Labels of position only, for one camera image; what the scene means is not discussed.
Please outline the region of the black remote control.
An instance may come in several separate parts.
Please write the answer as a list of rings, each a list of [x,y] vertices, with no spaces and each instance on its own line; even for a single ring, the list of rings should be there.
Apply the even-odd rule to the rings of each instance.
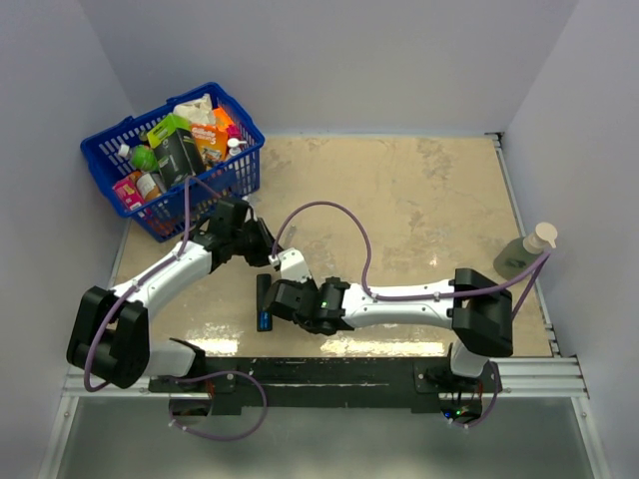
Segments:
[[[269,291],[272,284],[272,276],[269,273],[261,273],[257,275],[256,280],[256,306],[257,306],[257,321],[258,322],[258,313],[260,311],[267,311],[266,304],[266,294]]]

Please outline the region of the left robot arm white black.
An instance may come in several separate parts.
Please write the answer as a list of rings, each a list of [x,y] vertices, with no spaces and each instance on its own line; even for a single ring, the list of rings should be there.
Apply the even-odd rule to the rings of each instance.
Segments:
[[[207,379],[204,352],[181,339],[155,343],[151,323],[183,290],[235,256],[252,267],[281,251],[265,221],[245,200],[218,202],[158,262],[126,282],[93,286],[82,296],[69,340],[67,361],[84,371],[84,387],[126,389],[143,376],[168,376],[185,391]]]

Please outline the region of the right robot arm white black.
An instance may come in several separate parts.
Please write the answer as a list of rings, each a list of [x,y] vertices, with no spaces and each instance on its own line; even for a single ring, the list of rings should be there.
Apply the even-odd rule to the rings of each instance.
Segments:
[[[454,278],[417,286],[365,288],[329,277],[322,285],[279,279],[264,297],[271,315],[322,335],[385,324],[427,325],[454,332],[447,385],[458,392],[475,385],[490,358],[513,353],[512,294],[471,268]]]

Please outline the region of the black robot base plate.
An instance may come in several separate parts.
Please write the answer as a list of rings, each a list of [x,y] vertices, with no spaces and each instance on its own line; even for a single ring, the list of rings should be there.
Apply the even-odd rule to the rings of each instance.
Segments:
[[[408,409],[475,418],[502,390],[496,363],[476,379],[454,376],[446,356],[207,357],[182,380],[153,378],[178,414],[238,415],[259,408]]]

